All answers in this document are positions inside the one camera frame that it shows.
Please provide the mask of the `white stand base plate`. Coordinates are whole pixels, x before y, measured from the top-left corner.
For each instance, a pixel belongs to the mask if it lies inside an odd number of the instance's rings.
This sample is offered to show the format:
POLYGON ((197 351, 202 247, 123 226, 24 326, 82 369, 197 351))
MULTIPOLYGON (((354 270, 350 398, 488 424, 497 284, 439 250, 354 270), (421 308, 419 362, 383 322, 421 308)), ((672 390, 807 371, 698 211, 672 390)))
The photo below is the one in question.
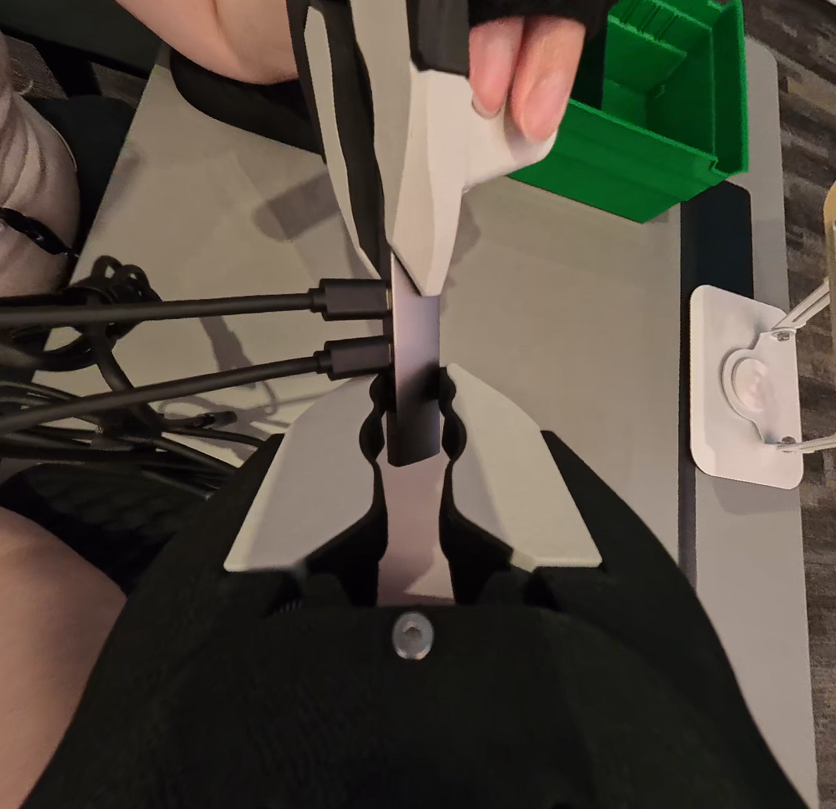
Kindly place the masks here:
POLYGON ((835 187, 823 203, 829 277, 789 312, 712 285, 689 305, 690 444, 715 478, 796 489, 805 455, 835 436, 804 440, 796 337, 818 313, 834 316, 835 187))

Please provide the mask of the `person's right leg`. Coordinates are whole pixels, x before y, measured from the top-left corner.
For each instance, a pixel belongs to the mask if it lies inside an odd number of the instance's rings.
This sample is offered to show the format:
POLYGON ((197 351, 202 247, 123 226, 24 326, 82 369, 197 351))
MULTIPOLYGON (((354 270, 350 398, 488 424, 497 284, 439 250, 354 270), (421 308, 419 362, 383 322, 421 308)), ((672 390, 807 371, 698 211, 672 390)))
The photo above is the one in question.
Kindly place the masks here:
POLYGON ((17 808, 62 740, 126 602, 56 536, 1 510, 1 807, 17 808))

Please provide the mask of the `white shirt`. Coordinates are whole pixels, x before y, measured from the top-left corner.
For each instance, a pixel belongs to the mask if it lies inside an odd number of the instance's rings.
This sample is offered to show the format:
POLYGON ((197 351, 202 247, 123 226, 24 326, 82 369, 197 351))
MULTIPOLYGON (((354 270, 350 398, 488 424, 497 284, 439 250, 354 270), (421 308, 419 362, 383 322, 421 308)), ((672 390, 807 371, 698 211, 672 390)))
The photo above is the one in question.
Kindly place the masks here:
MULTIPOLYGON (((76 240, 79 194, 71 152, 57 131, 16 92, 1 104, 1 206, 32 218, 65 245, 76 240)), ((51 291, 66 266, 8 227, 1 226, 1 296, 51 291)))

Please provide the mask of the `black tape strip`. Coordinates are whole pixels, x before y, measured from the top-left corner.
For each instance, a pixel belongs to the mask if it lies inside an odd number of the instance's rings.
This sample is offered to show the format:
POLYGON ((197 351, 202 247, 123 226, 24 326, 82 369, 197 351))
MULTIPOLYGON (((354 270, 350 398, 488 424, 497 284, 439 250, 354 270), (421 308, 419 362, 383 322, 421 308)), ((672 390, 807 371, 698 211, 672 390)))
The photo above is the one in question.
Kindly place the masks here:
POLYGON ((754 296, 751 196, 725 181, 680 207, 678 562, 696 583, 696 466, 691 453, 691 294, 712 285, 754 296))

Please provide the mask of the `grey usb hub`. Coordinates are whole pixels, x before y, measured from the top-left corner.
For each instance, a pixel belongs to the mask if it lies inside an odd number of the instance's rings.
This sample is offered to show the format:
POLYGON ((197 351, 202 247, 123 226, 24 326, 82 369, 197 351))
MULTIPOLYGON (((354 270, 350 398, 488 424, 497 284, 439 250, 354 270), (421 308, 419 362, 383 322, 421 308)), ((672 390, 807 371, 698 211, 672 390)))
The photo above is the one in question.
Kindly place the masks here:
POLYGON ((405 467, 441 450, 438 404, 441 300, 424 297, 391 253, 393 373, 386 441, 389 463, 405 467))

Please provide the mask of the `person's leg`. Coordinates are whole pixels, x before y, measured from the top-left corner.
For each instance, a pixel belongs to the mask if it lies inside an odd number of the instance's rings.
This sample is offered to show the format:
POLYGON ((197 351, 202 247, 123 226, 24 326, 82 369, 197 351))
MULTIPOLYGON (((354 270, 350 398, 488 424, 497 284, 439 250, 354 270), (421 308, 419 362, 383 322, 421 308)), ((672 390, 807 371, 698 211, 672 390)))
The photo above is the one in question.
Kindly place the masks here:
POLYGON ((298 76, 287 0, 115 0, 190 61, 236 81, 298 76))
POLYGON ((17 808, 62 740, 126 602, 56 536, 1 510, 1 807, 17 808))

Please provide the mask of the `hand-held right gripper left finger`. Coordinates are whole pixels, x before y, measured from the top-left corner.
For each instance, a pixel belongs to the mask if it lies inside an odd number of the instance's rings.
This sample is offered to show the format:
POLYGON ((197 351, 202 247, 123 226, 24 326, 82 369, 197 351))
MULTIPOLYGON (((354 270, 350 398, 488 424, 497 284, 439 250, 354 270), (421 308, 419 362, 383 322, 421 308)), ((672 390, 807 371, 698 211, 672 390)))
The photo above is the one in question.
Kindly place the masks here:
POLYGON ((227 572, 297 571, 371 515, 382 496, 374 381, 350 379, 287 429, 224 562, 227 572))

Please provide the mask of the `green plastic bin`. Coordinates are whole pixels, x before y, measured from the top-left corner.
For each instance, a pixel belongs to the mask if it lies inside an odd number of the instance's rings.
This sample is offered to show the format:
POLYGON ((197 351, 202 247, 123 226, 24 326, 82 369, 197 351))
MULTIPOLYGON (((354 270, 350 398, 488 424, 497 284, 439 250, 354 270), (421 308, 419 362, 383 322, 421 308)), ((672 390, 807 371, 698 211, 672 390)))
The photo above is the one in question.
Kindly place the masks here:
POLYGON ((549 155, 509 177, 647 223, 748 171, 741 0, 620 0, 549 155))

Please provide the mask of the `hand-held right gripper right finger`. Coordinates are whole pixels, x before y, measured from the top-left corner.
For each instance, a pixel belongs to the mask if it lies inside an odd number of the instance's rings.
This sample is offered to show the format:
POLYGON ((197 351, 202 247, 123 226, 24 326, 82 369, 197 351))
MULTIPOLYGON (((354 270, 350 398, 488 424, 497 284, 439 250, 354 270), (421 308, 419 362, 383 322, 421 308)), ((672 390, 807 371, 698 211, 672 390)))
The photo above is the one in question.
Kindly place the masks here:
POLYGON ((590 567, 602 557, 538 424, 481 379, 449 365, 464 448, 452 499, 464 519, 509 548, 511 565, 590 567))

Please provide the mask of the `person's left leg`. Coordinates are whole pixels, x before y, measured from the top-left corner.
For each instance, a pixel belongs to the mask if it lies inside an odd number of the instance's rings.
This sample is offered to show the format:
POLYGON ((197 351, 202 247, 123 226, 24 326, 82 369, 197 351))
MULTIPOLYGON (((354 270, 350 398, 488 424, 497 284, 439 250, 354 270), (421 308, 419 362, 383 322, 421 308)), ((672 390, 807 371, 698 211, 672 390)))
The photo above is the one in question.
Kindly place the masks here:
POLYGON ((236 81, 298 76, 287 0, 115 0, 190 61, 236 81))

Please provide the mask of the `person's left hand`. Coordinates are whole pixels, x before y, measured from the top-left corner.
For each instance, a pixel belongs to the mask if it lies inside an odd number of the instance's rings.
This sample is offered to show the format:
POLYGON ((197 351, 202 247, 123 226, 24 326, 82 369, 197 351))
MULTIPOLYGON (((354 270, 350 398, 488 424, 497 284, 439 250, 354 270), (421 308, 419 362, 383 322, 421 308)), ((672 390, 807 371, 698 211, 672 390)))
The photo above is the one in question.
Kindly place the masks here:
POLYGON ((490 120, 509 112, 529 142, 559 130, 580 65, 586 28, 559 17, 508 18, 469 33, 472 106, 490 120))

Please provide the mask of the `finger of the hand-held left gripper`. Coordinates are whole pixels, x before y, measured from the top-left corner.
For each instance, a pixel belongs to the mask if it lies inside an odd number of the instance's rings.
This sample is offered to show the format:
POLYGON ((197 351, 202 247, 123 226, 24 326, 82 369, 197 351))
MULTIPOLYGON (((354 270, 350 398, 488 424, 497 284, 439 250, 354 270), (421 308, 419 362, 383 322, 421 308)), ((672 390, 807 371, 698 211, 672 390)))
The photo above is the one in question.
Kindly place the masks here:
POLYGON ((503 107, 492 118, 482 117, 462 75, 411 65, 410 78, 391 248, 417 291, 435 298, 450 270, 464 194, 540 162, 557 135, 529 140, 503 107))
POLYGON ((409 114, 406 0, 310 0, 304 44, 340 213, 369 276, 388 281, 409 114))

